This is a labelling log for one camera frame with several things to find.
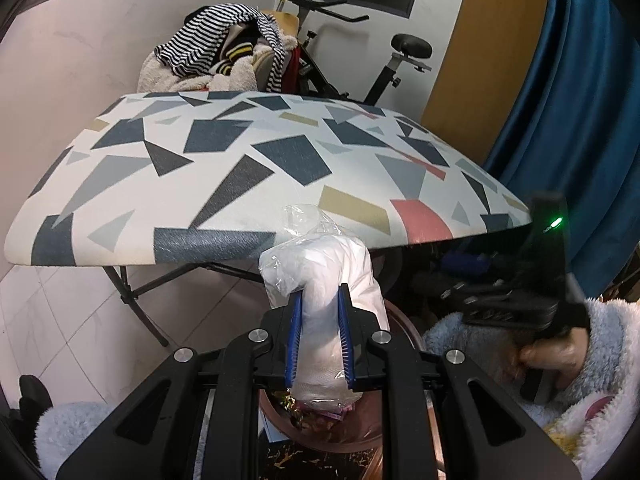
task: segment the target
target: striped shirt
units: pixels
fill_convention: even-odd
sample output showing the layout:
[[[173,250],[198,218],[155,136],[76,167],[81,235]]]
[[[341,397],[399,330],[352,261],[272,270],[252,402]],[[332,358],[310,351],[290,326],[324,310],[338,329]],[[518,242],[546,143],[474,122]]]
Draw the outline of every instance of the striped shirt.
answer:
[[[273,49],[273,64],[267,82],[267,92],[279,92],[286,51],[280,41],[278,23],[273,16],[242,4],[220,4],[207,7],[154,53],[158,61],[180,77],[207,75],[218,50],[225,41],[229,27],[255,20],[258,30]]]

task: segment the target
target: ironing board cover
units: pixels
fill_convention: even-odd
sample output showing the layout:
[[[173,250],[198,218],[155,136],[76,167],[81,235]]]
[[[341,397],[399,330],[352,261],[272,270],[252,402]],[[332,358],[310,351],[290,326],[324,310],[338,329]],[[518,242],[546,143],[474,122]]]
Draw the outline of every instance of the ironing board cover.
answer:
[[[312,204],[369,248],[530,221],[504,186],[420,124],[260,92],[127,95],[55,160],[9,230],[14,264],[256,258]]]

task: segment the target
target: bike seat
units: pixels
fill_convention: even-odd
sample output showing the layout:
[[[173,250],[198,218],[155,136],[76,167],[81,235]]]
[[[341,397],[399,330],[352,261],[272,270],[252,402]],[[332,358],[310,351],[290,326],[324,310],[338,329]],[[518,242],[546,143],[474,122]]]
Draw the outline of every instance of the bike seat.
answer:
[[[391,40],[391,47],[406,56],[417,59],[430,58],[433,53],[429,43],[411,34],[396,34]]]

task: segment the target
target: curtain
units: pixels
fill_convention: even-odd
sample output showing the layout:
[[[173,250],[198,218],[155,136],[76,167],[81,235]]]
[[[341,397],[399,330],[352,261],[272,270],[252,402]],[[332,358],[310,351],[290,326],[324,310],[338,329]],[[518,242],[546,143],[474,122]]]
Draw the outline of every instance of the curtain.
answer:
[[[599,295],[640,240],[640,46],[610,0],[548,0],[529,72],[484,164],[523,200],[562,192],[570,267]]]

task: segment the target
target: white wall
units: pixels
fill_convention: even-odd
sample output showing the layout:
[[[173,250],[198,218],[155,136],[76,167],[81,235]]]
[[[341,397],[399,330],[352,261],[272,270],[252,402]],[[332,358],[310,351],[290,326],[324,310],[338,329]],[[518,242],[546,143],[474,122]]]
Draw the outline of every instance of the white wall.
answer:
[[[273,0],[49,0],[20,14],[0,43],[0,241],[33,186],[66,144],[120,95],[135,92],[143,60],[199,6]],[[433,46],[433,72],[401,68],[402,85],[380,104],[419,119],[444,56],[461,0],[416,0],[410,19],[370,14],[346,26],[310,15],[314,56],[340,91],[364,98],[390,57],[390,38],[416,34]],[[0,277],[9,265],[0,256]]]

